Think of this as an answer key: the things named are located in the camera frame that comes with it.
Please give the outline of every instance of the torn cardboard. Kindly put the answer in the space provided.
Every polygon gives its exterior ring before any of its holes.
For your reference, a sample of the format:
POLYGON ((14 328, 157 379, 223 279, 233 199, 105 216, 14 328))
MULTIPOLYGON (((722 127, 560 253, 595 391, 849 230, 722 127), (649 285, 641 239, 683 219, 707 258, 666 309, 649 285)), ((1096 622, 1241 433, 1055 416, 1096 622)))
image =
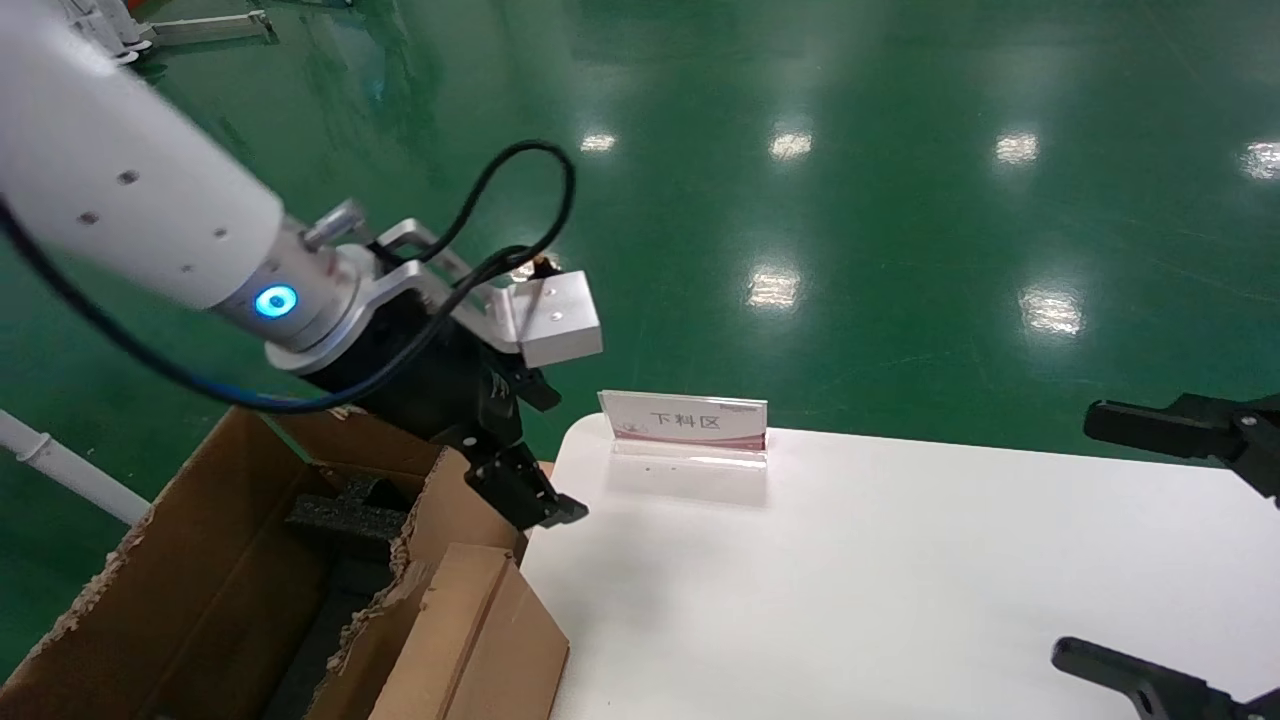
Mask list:
POLYGON ((161 491, 52 630, 0 687, 0 719, 256 719, 325 593, 329 559, 283 523, 300 493, 383 474, 416 497, 393 582, 344 629, 308 719, 364 717, 452 542, 525 537, 463 480, 466 461, 367 415, 233 409, 161 491))

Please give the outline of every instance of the white pipe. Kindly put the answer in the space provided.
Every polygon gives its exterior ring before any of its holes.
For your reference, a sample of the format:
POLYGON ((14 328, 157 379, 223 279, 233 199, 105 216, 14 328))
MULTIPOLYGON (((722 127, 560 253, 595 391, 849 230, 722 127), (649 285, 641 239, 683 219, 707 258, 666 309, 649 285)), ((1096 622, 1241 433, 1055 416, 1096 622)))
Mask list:
POLYGON ((4 410, 0 410, 0 446, 12 450, 19 462, 40 470, 127 525, 137 523, 150 507, 142 496, 68 450, 49 433, 33 430, 4 410))

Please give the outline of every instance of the black clamp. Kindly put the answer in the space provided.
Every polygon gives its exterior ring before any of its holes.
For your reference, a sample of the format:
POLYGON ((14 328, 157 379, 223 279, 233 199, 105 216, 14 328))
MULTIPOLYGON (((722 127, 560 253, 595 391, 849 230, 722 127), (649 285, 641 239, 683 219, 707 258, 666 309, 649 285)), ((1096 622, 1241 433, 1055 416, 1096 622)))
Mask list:
POLYGON ((1151 720, 1268 720, 1280 717, 1280 689, 1249 702, 1204 680, 1079 638, 1053 646, 1053 667, 1119 692, 1151 720))
POLYGON ((1103 400, 1084 434, 1174 457, 1216 457, 1262 497, 1280 495, 1280 395, 1235 402, 1183 395, 1165 409, 1103 400))
MULTIPOLYGON (((1183 395, 1165 409, 1098 401, 1093 439, 1174 457, 1216 457, 1280 505, 1280 395, 1235 402, 1183 395)), ((1240 703, 1204 680, 1079 638, 1053 646, 1053 666, 1126 696, 1144 720, 1280 720, 1280 688, 1240 703)))

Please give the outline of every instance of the black cable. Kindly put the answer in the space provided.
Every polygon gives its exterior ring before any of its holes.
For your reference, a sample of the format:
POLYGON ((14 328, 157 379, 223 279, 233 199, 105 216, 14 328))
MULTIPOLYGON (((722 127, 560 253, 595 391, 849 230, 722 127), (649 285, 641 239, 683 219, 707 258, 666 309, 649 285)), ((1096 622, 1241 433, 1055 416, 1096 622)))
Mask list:
POLYGON ((508 268, 508 270, 524 265, 529 260, 532 260, 543 250, 547 250, 547 246, 550 245, 557 236, 559 236, 562 229, 564 229, 564 223, 568 222, 568 215, 573 210, 573 196, 577 192, 577 177, 573 172, 573 161, 568 159, 568 155, 566 155, 558 145, 553 145, 543 140, 525 140, 507 146, 502 152, 495 155, 493 160, 489 160, 489 164, 480 170, 480 177, 476 178, 475 184, 471 186, 471 192, 467 193, 467 199, 462 201, 462 208, 458 210, 457 217, 453 218, 453 223, 451 223, 448 229, 444 231, 444 234, 431 243, 431 247, 413 256, 412 260, 426 263, 431 258, 435 258, 435 255, 442 250, 448 247, 449 243, 458 237, 458 233, 462 232, 462 228, 466 227, 467 220, 471 219, 471 213, 475 211, 476 204, 480 201, 480 196, 484 195, 484 191, 489 187, 489 181, 493 179, 493 176, 498 172, 498 169, 516 155, 531 151, 547 152, 559 161, 561 168, 564 170, 564 187, 563 193, 561 195, 559 209, 556 211, 556 219, 552 220, 550 227, 545 233, 543 233, 543 237, 539 238, 538 242, 527 249, 527 256, 525 256, 524 260, 517 263, 515 266, 508 268))
MULTIPOLYGON (((61 273, 61 270, 58 269, 49 255, 40 249, 40 245, 31 237, 31 234, 27 233, 26 228, 23 228, 14 217, 13 210, 9 208, 4 196, 0 196, 0 231, 9 237, 9 242, 14 246, 22 259, 31 266, 32 270, 35 270, 37 275, 40 275, 41 279, 45 281, 54 293, 56 293, 68 306, 70 306, 72 310, 93 325, 116 347, 123 350, 142 365, 150 368, 165 379, 192 392, 209 397, 210 400, 237 405, 259 413, 298 415, 349 405, 360 401, 371 392, 376 392, 388 380, 390 380, 396 373, 401 370, 401 368, 416 357, 417 354, 431 342, 431 340, 435 338, 435 336, 444 327, 447 318, 449 318, 453 310, 461 305, 463 300, 466 300, 467 295, 472 290, 504 272, 513 270, 527 263, 556 240, 561 229, 564 227, 564 222, 567 222, 568 214, 573 206, 576 176, 573 164, 564 151, 543 141, 518 142, 503 150, 494 159, 494 161, 490 161, 489 165, 485 167, 485 170, 480 174, 480 178, 472 187, 471 193, 467 196, 467 201, 458 213, 458 218, 454 219, 452 225, 449 225, 444 237, 448 238, 448 242, 453 241, 458 231, 461 231, 466 224, 471 211, 475 209, 475 204, 488 184, 489 178, 493 177, 493 173, 502 167, 503 163, 520 152, 534 149, 544 150, 556 156, 561 164, 561 169, 563 170, 563 196, 561 199, 559 213, 552 224, 552 229, 532 246, 526 247, 517 245, 504 247, 486 258, 479 266, 476 266, 475 270, 454 286, 453 292, 439 305, 439 307, 433 307, 431 319, 410 341, 408 345, 401 348, 401 351, 390 359, 390 361, 355 386, 314 400, 276 400, 233 386, 216 383, 191 373, 186 368, 150 348, 129 331, 124 329, 124 327, 115 322, 115 319, 102 310, 102 307, 81 292, 81 290, 76 287, 76 284, 73 284, 61 273)), ((443 249, 443 245, 444 242, 438 243, 439 249, 443 249)), ((439 251, 439 249, 433 246, 433 250, 435 251, 439 251)))

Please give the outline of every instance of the metal frame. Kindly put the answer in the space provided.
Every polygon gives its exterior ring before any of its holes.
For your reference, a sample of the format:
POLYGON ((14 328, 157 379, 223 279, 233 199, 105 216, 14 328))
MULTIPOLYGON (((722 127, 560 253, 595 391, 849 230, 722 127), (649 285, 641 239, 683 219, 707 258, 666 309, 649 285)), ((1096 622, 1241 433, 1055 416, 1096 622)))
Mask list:
POLYGON ((241 15, 220 15, 216 18, 193 18, 168 23, 142 23, 142 38, 160 46, 186 45, 188 42, 207 42, 229 40, 266 32, 275 35, 266 10, 252 10, 241 15))

